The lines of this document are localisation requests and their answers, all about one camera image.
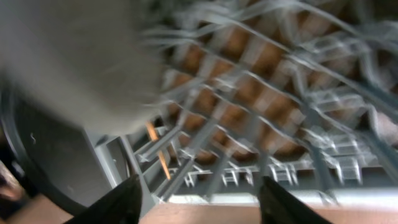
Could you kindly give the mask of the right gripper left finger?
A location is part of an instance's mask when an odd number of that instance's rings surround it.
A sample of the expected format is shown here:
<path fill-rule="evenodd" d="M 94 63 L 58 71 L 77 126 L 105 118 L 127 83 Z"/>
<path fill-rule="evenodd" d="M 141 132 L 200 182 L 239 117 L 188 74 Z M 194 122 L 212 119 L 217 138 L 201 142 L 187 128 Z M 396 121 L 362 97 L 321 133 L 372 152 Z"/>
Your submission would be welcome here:
<path fill-rule="evenodd" d="M 141 207 L 141 183 L 134 175 L 65 224 L 138 224 Z"/>

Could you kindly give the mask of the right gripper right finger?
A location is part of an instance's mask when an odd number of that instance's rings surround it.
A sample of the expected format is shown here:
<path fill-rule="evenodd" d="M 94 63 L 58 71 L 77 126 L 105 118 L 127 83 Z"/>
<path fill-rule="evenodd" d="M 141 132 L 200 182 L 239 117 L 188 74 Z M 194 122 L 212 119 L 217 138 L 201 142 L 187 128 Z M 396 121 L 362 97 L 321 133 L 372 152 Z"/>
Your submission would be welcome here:
<path fill-rule="evenodd" d="M 331 224 L 270 177 L 262 179 L 257 195 L 262 224 Z"/>

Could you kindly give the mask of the grey plate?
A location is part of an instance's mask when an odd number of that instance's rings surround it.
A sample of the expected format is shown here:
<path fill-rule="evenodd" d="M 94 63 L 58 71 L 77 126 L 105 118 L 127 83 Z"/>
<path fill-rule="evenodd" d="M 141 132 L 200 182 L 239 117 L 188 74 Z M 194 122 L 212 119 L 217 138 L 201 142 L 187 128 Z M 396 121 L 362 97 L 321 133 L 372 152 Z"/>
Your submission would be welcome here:
<path fill-rule="evenodd" d="M 132 0 L 2 1 L 1 59 L 28 99 L 75 126 L 129 134 L 159 112 L 162 62 Z"/>

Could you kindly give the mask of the grey dishwasher rack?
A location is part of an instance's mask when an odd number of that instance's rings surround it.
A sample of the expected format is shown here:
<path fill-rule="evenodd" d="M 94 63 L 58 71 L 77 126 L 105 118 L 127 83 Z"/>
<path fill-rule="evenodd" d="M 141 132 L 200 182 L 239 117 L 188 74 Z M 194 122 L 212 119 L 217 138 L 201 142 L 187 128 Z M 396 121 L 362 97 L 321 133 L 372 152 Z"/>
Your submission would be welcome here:
<path fill-rule="evenodd" d="M 159 112 L 86 131 L 112 187 L 255 205 L 268 176 L 312 205 L 397 208 L 396 1 L 145 1 Z"/>

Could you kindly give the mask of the round black serving tray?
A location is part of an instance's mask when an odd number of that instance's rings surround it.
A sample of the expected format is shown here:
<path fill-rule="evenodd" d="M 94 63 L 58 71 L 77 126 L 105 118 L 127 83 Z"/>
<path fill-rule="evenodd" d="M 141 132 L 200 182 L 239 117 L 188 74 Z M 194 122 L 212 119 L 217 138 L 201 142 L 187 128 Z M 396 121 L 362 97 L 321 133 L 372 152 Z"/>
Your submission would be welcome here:
<path fill-rule="evenodd" d="M 1 124 L 17 163 L 39 193 L 77 215 L 112 186 L 86 134 L 10 90 L 1 93 Z"/>

